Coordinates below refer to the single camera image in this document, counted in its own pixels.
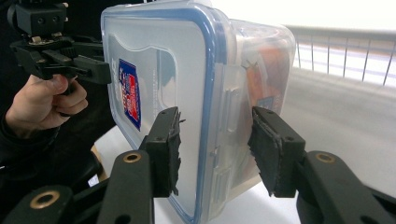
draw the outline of person's wrist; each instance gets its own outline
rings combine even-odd
[[[6,113],[5,122],[7,127],[15,134],[15,136],[21,139],[33,138],[40,131],[33,123],[16,119],[13,116],[11,109]]]

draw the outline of plastic container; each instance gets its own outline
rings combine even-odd
[[[280,113],[293,35],[192,1],[110,7],[101,27],[115,121],[138,148],[157,114],[178,106],[186,121],[170,202],[186,223],[207,222],[260,181],[248,148],[251,107]]]

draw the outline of red and blue sticker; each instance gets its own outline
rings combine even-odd
[[[136,66],[120,59],[119,82],[122,87],[124,113],[132,124],[140,131],[140,91],[137,80]]]

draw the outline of human hand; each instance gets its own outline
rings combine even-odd
[[[60,95],[68,88],[68,80],[54,75],[51,80],[30,76],[24,87],[15,95],[6,113],[7,126],[19,137],[30,138],[38,131],[58,127],[87,107],[87,92],[74,79],[72,92]]]

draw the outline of wire rack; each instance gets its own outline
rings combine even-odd
[[[396,33],[288,26],[294,67],[396,87]]]

